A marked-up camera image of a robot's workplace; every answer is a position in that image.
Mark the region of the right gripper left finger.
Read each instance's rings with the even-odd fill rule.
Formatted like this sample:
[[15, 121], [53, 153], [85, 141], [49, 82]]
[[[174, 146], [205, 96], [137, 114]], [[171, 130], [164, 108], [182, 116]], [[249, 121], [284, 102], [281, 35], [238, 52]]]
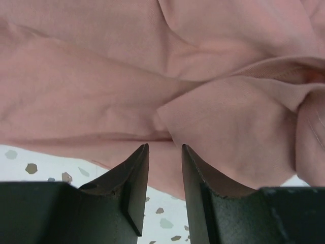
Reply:
[[75, 188], [2, 182], [1, 243], [136, 243], [142, 235], [149, 146]]

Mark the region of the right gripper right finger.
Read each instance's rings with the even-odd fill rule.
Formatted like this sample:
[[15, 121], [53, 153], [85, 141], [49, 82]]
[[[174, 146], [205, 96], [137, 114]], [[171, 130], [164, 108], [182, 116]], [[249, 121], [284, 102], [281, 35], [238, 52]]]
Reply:
[[182, 146], [192, 243], [324, 243], [323, 187], [249, 188]]

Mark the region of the pink printed t shirt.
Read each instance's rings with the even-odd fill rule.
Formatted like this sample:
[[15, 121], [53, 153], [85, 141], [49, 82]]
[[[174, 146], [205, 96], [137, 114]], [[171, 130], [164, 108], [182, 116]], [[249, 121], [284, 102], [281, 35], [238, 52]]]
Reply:
[[1, 1], [1, 144], [112, 168], [181, 146], [257, 189], [324, 185], [324, 1]]

